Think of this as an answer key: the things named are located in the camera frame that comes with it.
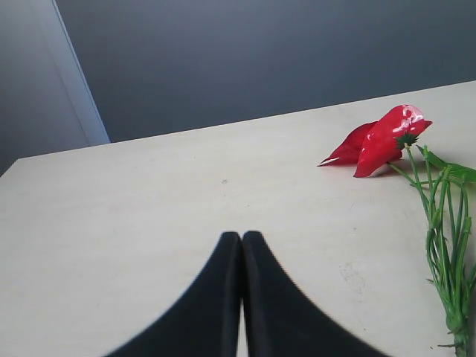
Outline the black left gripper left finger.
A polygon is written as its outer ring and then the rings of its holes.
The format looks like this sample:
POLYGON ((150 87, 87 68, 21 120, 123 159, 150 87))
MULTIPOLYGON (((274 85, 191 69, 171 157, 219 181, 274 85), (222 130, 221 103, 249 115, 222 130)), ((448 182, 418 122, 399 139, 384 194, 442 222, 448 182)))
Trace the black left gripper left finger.
POLYGON ((241 308, 241 239, 225 232, 193 283, 153 324, 110 356, 235 356, 241 308))

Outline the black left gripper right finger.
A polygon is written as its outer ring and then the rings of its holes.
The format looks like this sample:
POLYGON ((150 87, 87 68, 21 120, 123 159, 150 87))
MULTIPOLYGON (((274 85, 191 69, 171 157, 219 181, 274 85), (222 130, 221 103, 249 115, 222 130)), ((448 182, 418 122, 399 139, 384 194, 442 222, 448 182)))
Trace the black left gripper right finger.
POLYGON ((259 231, 242 238, 250 356, 383 356, 322 312, 295 285, 259 231))

